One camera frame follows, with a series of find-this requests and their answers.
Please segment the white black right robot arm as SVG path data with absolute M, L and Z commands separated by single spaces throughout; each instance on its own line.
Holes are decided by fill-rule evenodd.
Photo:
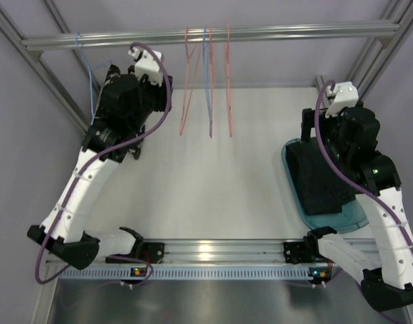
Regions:
M 378 312 L 413 304 L 413 234 L 397 168 L 377 149 L 380 123 L 361 106 L 330 117 L 302 112 L 301 135 L 282 150 L 302 220 L 321 217 L 291 263 L 328 260 Z

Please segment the black trousers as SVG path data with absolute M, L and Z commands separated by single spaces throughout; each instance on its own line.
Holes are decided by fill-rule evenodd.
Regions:
M 340 213 L 356 200 L 356 191 L 331 170 L 315 140 L 287 144 L 285 160 L 307 215 Z

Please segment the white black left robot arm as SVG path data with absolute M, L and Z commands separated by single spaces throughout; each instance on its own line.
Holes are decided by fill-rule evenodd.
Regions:
M 126 155 L 139 158 L 142 142 L 154 131 L 145 129 L 148 117 L 170 112 L 172 92 L 172 76 L 157 82 L 146 72 L 123 74 L 111 66 L 66 187 L 45 220 L 28 229 L 27 236 L 40 246 L 37 266 L 46 251 L 79 270 L 98 257 L 141 255 L 143 237 L 136 230 L 120 226 L 89 234 L 85 225 L 103 186 Z

